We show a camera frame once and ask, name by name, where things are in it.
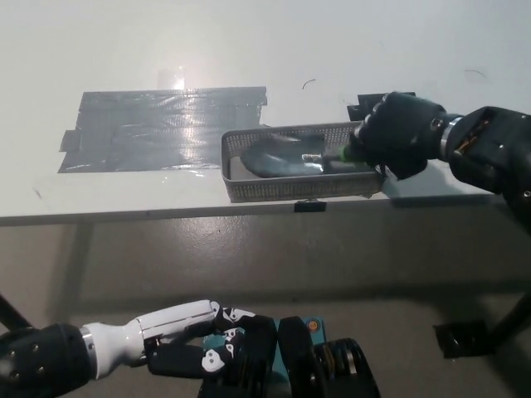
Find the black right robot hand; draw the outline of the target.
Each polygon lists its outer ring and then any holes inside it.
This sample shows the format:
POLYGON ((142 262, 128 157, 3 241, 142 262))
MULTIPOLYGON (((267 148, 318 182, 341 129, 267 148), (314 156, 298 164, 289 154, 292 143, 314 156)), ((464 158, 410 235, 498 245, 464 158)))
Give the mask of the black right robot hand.
POLYGON ((441 156, 444 130, 458 117, 412 92, 360 95, 348 114, 359 123, 350 136, 353 157, 383 165, 399 179, 417 175, 441 156))

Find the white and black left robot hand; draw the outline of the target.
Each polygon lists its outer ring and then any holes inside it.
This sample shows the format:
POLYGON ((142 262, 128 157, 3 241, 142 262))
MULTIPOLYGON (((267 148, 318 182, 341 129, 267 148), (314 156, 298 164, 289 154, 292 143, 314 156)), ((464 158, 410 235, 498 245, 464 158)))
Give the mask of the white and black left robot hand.
POLYGON ((277 343, 275 322, 209 299, 139 315, 114 326, 81 328, 91 379, 119 366, 146 366, 157 376, 212 379, 243 365, 270 367, 277 343))

